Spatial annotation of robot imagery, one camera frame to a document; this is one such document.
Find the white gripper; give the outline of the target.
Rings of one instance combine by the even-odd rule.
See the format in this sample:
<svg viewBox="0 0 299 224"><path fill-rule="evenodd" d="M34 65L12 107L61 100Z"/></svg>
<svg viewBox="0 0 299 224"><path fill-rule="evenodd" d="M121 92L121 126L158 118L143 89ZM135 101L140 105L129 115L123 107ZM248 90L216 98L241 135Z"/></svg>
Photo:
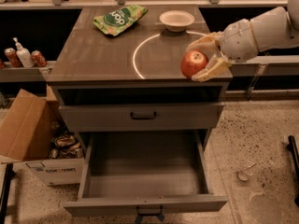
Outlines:
<svg viewBox="0 0 299 224"><path fill-rule="evenodd" d="M205 82L222 75L232 63L221 57L225 56L246 57L248 60L258 54L258 48L251 30L250 21L243 19L228 25L221 32L213 32L193 41L186 51L197 50L203 52L209 60L206 67L192 75L193 81Z"/></svg>

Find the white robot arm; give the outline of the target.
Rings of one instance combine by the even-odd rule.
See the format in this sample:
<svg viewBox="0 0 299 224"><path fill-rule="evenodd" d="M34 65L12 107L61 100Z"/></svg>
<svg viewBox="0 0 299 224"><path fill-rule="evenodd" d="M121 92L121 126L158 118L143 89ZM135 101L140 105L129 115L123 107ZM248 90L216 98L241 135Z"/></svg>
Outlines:
<svg viewBox="0 0 299 224"><path fill-rule="evenodd" d="M210 55L207 65L181 64L183 75L193 81L207 81L223 74L233 63L243 63L270 49L299 46L299 0L288 0L287 8L276 7L250 20L229 24L193 41L187 52Z"/></svg>

